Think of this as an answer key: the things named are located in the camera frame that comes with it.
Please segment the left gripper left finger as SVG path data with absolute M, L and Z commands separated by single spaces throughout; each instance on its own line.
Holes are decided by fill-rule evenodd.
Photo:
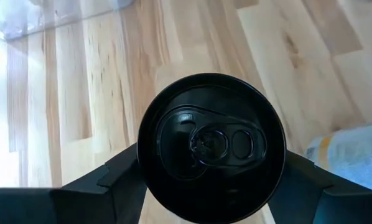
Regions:
M 138 224 L 146 190 L 133 144 L 51 196 L 58 224 Z

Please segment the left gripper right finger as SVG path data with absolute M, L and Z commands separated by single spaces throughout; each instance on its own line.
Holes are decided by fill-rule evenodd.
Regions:
M 372 224 L 372 190 L 288 151 L 269 208 L 277 224 Z

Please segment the Celsius Tropical Vibe can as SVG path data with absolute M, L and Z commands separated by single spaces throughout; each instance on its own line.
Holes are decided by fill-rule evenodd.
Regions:
M 315 138 L 305 157 L 316 166 L 372 190 L 372 124 Z
M 233 223 L 274 194 L 286 138 L 266 97 L 220 73 L 181 78 L 148 106 L 137 137 L 147 187 L 190 222 Z

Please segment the clear plastic bin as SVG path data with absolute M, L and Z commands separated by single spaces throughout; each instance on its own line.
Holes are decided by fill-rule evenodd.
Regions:
M 0 0 L 0 39 L 17 39 L 45 29 L 117 11 L 134 1 Z

